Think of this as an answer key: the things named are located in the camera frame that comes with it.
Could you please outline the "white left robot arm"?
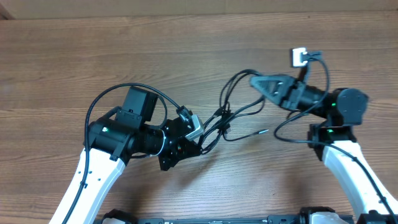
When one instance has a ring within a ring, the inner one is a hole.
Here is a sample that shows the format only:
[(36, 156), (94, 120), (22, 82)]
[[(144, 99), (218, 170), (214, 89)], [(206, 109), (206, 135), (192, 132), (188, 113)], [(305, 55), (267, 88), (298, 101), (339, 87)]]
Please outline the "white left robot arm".
[(197, 115), (177, 106), (177, 118), (164, 118), (160, 125), (150, 125), (157, 101), (173, 100), (145, 84), (125, 86), (129, 91), (122, 106), (90, 121), (95, 104), (112, 91), (108, 88), (88, 108), (84, 148), (51, 223), (93, 223), (110, 188), (131, 159), (158, 157), (160, 169), (167, 171), (181, 160), (201, 155), (195, 139), (203, 135), (204, 127)]

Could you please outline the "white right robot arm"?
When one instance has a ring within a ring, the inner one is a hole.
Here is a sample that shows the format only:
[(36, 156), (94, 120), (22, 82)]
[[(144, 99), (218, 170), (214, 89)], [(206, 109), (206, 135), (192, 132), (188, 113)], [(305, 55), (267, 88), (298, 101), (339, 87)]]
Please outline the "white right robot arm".
[(355, 88), (333, 92), (288, 75), (252, 77), (250, 84), (273, 104), (297, 115), (323, 118), (310, 124), (304, 140), (332, 172), (349, 200), (358, 223), (397, 223), (397, 200), (370, 168), (353, 129), (363, 122), (368, 96)]

